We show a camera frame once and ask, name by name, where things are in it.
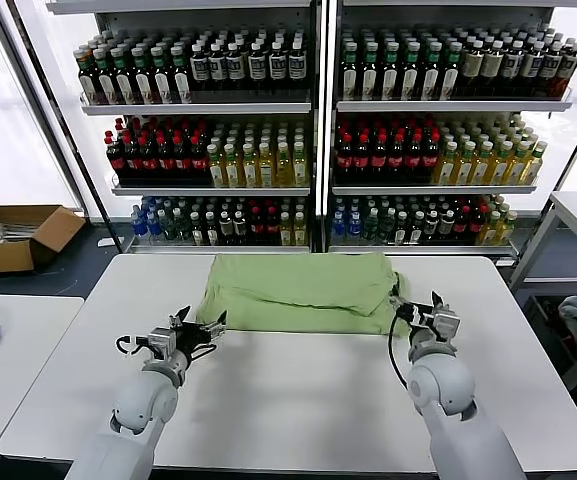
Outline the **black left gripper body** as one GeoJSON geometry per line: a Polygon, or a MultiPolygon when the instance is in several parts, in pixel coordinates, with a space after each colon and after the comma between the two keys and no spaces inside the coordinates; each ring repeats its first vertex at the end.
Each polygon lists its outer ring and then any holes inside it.
{"type": "Polygon", "coordinates": [[[182,323],[174,328],[176,349],[182,352],[188,362],[193,362],[217,348],[212,342],[212,333],[205,325],[182,323]]]}

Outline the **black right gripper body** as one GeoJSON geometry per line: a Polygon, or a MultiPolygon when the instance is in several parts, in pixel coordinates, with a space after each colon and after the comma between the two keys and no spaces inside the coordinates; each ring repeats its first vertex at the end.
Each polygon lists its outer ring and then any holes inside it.
{"type": "Polygon", "coordinates": [[[426,304],[419,304],[411,302],[415,305],[415,312],[413,316],[403,316],[403,321],[409,326],[412,331],[421,328],[428,328],[428,324],[433,323],[432,306],[426,304]]]}

